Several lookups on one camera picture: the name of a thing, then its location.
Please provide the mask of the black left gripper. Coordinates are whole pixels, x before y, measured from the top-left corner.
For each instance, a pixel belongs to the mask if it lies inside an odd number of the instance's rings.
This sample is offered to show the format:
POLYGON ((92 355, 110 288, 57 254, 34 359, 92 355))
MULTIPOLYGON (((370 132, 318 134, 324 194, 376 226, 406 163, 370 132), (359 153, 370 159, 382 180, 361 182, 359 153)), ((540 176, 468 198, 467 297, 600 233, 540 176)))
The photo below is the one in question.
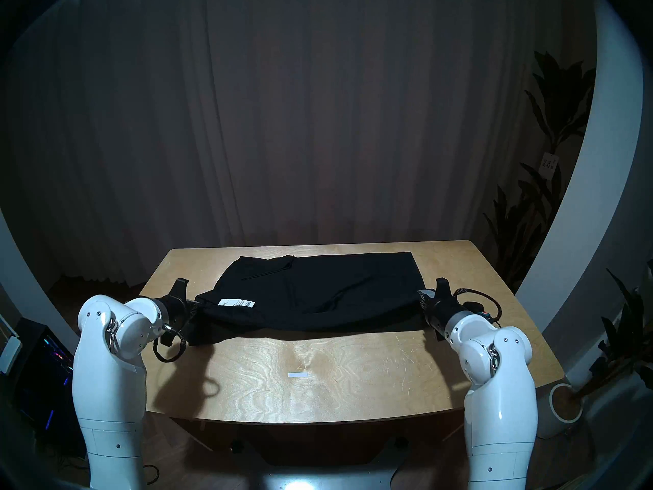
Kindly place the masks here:
POLYGON ((174 338, 195 317, 200 303, 185 296, 165 296, 165 308, 168 315, 167 336, 174 338))

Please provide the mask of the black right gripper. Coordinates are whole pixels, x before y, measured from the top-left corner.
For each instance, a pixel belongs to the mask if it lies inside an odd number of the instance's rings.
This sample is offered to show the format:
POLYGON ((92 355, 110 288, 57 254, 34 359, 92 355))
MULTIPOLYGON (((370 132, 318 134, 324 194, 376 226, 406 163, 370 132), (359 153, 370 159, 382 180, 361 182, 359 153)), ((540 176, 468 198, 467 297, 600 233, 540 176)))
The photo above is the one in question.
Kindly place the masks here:
POLYGON ((449 340, 462 317, 462 305, 454 296, 433 296, 432 289, 419 290, 419 298, 425 322, 435 330, 436 338, 449 340))

